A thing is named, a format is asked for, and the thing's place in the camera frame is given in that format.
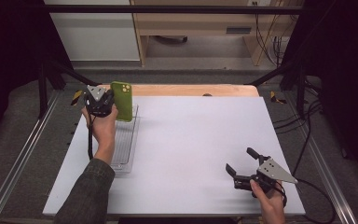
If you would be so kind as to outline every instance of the wall outlet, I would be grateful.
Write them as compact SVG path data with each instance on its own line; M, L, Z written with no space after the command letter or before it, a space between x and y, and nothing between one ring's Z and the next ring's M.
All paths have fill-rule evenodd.
M248 7L269 7L271 0L249 0Z

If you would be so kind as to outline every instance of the person's arm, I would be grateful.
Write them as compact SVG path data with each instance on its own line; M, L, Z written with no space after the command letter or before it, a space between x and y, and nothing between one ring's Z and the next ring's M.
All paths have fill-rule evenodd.
M89 115L82 109L89 126ZM68 198L54 218L54 223L105 223L108 193L115 172L110 167L115 152L117 109L105 118L94 118L93 135L98 142L94 159L73 186Z
M283 212L282 195L274 189L266 195L254 180L251 180L251 187L258 201L260 201L261 215L264 222L266 224L284 223L285 217ZM281 186L276 184L276 188L281 189Z

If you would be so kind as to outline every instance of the white table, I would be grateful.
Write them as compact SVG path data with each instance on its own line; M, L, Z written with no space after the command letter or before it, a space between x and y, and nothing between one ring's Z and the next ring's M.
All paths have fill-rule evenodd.
M238 175L258 167L252 147L288 171L261 97L134 96L141 117L132 171L117 176L108 214L121 217L235 217L260 214L250 191L234 189ZM86 167L88 131L80 119L43 213L55 215ZM305 210L293 184L283 184L286 215Z

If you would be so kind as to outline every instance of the person's hand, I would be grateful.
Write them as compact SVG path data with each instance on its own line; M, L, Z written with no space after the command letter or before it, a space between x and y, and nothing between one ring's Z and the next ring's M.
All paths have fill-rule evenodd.
M82 114L86 118L87 127L90 125L90 118L86 107L81 110ZM98 142L98 150L94 155L94 158L100 159L107 164L112 161L113 154L115 152L115 136L116 136L116 117L118 111L115 105L112 105L112 113L104 118L95 118L91 115L92 122L92 134Z
M283 201L280 192L272 189L266 195L254 180L251 180L251 187L258 201L260 201L261 215L264 222L267 224L284 223ZM275 187L281 189L279 184L276 184Z

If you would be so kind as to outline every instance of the white cabinet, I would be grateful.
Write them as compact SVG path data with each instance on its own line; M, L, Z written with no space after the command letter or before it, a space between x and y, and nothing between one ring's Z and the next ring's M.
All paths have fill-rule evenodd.
M129 5L128 0L45 0L47 5ZM51 13L71 61L139 61L130 13Z

